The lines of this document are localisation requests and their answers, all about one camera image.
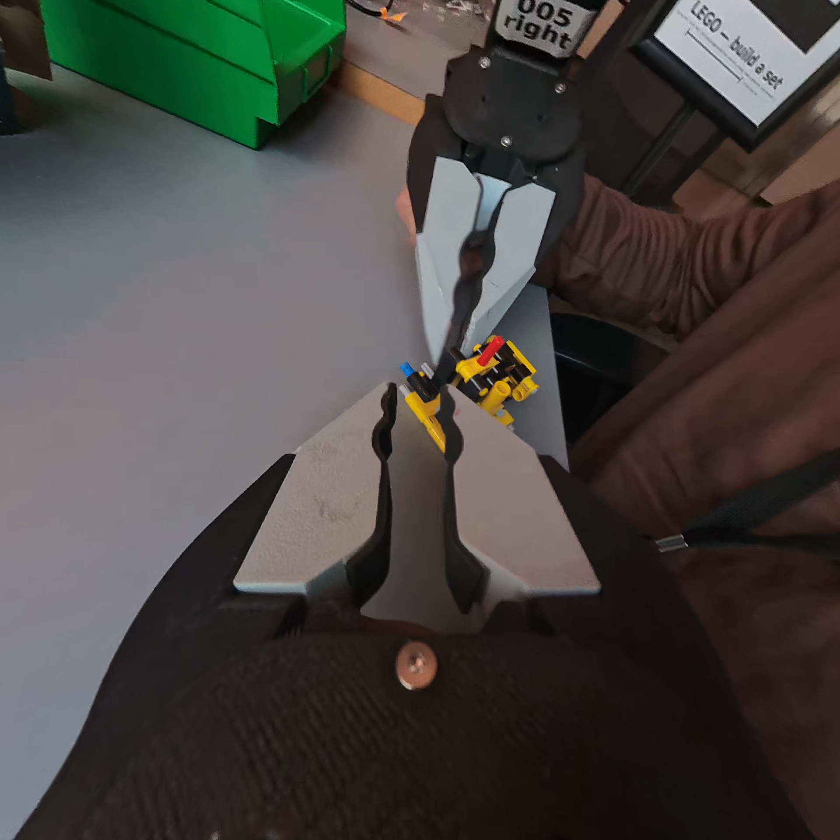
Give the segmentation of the black sign stand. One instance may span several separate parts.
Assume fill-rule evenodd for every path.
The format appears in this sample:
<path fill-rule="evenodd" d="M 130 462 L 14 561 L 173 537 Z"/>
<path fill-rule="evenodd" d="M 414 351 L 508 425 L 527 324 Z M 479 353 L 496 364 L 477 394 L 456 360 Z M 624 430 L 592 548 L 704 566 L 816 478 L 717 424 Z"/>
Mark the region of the black sign stand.
<path fill-rule="evenodd" d="M 697 107 L 689 100 L 684 100 L 672 118 L 649 145 L 645 154 L 638 160 L 631 170 L 620 191 L 627 197 L 637 200 L 639 193 L 649 193 L 648 198 L 653 197 L 653 202 L 643 202 L 645 206 L 666 205 L 673 202 L 673 197 L 678 189 L 701 168 L 706 160 L 717 151 L 723 142 L 728 138 L 726 130 L 712 122 L 714 130 L 707 137 L 705 143 L 700 145 L 693 154 L 687 156 L 679 168 L 666 182 L 659 185 L 645 188 L 645 183 L 651 174 L 654 174 L 661 162 L 668 155 L 679 135 L 697 114 Z"/>

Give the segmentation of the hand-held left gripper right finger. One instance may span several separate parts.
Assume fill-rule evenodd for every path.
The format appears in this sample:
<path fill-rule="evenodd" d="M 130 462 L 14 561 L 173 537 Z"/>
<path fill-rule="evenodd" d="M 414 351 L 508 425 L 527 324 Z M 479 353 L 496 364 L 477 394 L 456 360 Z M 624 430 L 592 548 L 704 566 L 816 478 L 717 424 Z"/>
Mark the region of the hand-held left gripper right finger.
<path fill-rule="evenodd" d="M 446 385 L 444 567 L 463 614 L 490 614 L 501 602 L 601 592 L 538 453 Z"/>

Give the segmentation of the cardboard box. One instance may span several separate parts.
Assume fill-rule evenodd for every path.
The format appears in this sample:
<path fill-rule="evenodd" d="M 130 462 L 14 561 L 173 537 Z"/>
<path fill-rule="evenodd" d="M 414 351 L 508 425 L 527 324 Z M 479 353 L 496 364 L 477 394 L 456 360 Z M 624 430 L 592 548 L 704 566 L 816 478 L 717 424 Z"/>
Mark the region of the cardboard box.
<path fill-rule="evenodd" d="M 811 192 L 839 178 L 839 124 L 794 161 L 761 193 L 776 205 Z"/>

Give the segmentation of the yellow lego bulldozer model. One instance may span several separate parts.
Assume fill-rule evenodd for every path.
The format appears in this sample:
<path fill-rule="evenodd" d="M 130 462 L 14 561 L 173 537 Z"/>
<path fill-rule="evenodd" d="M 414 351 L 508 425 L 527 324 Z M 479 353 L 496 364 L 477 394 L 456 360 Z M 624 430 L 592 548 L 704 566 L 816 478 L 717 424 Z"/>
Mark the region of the yellow lego bulldozer model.
<path fill-rule="evenodd" d="M 451 385 L 462 392 L 483 412 L 507 428 L 513 428 L 514 424 L 508 405 L 524 402 L 539 390 L 534 379 L 537 373 L 535 367 L 513 342 L 496 334 L 466 353 L 457 348 L 447 349 L 438 366 L 432 370 L 434 381 L 439 386 L 439 397 L 431 403 L 423 403 L 415 394 L 408 393 L 405 382 L 398 389 L 441 453 L 445 452 L 445 432 L 438 420 L 438 412 L 444 385 Z"/>

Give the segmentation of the person's right forearm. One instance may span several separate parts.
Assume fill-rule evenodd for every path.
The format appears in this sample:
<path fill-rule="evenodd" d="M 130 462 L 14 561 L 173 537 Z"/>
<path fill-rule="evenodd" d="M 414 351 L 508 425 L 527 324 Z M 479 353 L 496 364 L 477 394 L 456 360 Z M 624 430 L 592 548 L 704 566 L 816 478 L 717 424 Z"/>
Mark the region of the person's right forearm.
<path fill-rule="evenodd" d="M 531 283 L 581 312 L 685 339 L 741 289 L 794 279 L 827 241 L 838 254 L 839 185 L 704 220 L 643 207 L 591 175 Z"/>

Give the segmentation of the person in brown shirt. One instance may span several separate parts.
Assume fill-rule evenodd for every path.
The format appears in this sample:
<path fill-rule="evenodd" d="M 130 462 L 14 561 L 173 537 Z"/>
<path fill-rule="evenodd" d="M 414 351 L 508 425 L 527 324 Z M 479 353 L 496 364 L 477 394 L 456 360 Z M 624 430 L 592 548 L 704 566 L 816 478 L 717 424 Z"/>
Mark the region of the person in brown shirt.
<path fill-rule="evenodd" d="M 838 447 L 838 254 L 741 289 L 628 404 L 574 447 L 573 470 L 638 530 L 667 536 L 754 482 Z M 814 834 L 838 838 L 838 570 L 741 549 L 674 560 L 775 775 Z"/>

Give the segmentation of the green plastic bin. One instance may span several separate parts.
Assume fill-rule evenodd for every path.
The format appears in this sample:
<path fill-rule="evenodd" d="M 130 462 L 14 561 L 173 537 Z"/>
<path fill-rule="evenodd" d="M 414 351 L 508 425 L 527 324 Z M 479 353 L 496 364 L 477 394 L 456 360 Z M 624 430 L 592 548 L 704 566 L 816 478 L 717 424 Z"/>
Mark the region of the green plastic bin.
<path fill-rule="evenodd" d="M 250 149 L 338 68 L 342 1 L 44 1 L 51 59 Z"/>

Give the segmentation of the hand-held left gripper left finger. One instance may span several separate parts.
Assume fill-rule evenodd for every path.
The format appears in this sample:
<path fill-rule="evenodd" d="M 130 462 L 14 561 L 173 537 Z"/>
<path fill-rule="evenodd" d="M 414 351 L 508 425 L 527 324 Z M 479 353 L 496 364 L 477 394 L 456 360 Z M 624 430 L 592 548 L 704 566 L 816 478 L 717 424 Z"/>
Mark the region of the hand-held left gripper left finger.
<path fill-rule="evenodd" d="M 365 605 L 390 568 L 388 459 L 396 386 L 382 383 L 305 441 L 251 543 L 234 588 Z"/>

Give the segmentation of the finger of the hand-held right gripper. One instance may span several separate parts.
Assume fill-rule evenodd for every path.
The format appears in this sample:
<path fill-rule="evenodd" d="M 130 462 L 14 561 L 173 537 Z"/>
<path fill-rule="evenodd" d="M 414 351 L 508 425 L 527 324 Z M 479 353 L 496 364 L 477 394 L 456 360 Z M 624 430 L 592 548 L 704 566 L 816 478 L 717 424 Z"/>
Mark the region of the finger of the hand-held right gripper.
<path fill-rule="evenodd" d="M 480 182 L 463 162 L 435 159 L 415 247 L 423 330 L 432 365 L 445 349 L 461 274 L 460 252 L 475 228 L 481 194 Z"/>
<path fill-rule="evenodd" d="M 454 236 L 448 258 L 446 328 L 447 369 L 454 352 L 467 351 L 493 333 L 535 270 L 535 261 L 553 204 L 554 193 L 534 182 L 510 187 L 490 213 L 485 229 L 476 229 L 483 189 L 472 174 L 458 176 L 448 200 Z"/>

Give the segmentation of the framed white sign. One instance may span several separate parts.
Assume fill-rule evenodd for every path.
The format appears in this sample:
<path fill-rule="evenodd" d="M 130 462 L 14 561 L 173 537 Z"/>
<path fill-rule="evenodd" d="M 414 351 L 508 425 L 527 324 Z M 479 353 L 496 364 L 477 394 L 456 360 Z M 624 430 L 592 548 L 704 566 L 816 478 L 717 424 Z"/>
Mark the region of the framed white sign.
<path fill-rule="evenodd" d="M 839 2 L 656 2 L 630 49 L 753 152 L 838 77 Z"/>

